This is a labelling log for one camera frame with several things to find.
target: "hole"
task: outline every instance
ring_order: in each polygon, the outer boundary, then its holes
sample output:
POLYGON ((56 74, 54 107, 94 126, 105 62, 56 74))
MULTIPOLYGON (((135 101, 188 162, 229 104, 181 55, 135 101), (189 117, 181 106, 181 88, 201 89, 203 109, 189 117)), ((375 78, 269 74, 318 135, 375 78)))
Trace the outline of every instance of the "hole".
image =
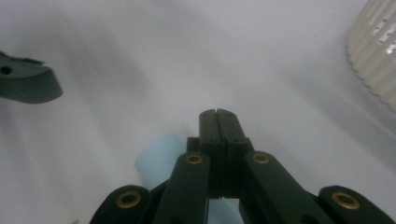
POLYGON ((190 155, 187 157, 187 162, 189 164, 199 164, 203 161, 204 159, 201 156, 198 155, 190 155))
POLYGON ((253 156, 253 160, 257 163, 261 163, 261 164, 265 164, 268 161, 270 161, 270 159, 263 153, 256 153, 253 156))
POLYGON ((304 224, 318 224, 318 221, 309 215, 302 215, 300 221, 304 224))
POLYGON ((335 192, 332 194, 332 199, 338 203, 338 205, 346 208, 346 209, 358 209, 361 207, 361 204, 351 195, 344 192, 335 192))
POLYGON ((125 195, 125 196, 121 199, 121 201, 122 201, 123 203, 131 203, 131 202, 133 202, 134 200, 136 200, 136 196, 135 196, 135 195, 132 195, 132 194, 125 195))
POLYGON ((0 68, 0 72, 3 75, 9 75, 9 74, 12 73, 12 68, 8 67, 8 66, 3 66, 3 67, 0 68))
POLYGON ((141 199, 142 198, 137 191, 127 191, 121 194, 117 199, 117 206, 120 208, 131 208, 138 205, 141 199))

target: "white ribbed container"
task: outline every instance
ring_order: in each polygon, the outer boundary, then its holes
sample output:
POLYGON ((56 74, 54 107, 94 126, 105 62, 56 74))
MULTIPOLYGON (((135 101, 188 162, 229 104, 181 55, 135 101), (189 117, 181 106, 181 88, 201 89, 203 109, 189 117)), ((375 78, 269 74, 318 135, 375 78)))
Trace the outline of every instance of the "white ribbed container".
POLYGON ((353 69, 396 111, 396 1, 369 0, 353 25, 347 42, 353 69))

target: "white ribbed cup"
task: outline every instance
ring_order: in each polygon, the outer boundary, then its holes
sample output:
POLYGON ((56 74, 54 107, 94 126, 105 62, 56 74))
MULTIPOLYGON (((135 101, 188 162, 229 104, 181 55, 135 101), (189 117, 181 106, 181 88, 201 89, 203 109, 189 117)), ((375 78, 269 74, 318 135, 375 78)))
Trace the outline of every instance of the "white ribbed cup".
POLYGON ((347 42, 352 67, 396 111, 396 0, 369 0, 347 42))

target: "light blue object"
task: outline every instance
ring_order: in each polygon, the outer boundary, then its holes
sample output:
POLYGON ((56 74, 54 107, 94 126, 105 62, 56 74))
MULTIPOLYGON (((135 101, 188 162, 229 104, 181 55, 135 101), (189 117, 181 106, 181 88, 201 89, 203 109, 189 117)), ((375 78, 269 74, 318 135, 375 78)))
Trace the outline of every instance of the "light blue object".
MULTIPOLYGON (((173 171, 177 157, 186 152, 186 144, 175 134, 168 134, 151 143, 134 162, 136 170, 142 175, 149 189, 167 180, 173 171)), ((236 210, 224 200, 210 200, 208 224, 242 224, 236 210)))

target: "white surface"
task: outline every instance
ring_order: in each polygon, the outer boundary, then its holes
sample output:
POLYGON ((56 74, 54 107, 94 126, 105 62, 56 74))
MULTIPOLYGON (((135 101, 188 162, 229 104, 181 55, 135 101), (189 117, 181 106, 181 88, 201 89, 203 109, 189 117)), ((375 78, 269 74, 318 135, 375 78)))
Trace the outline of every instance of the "white surface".
POLYGON ((396 117, 347 62, 363 5, 3 0, 0 49, 46 62, 64 95, 0 100, 0 222, 88 223, 140 183, 140 150, 197 136, 216 107, 307 190, 352 188, 396 219, 396 117))

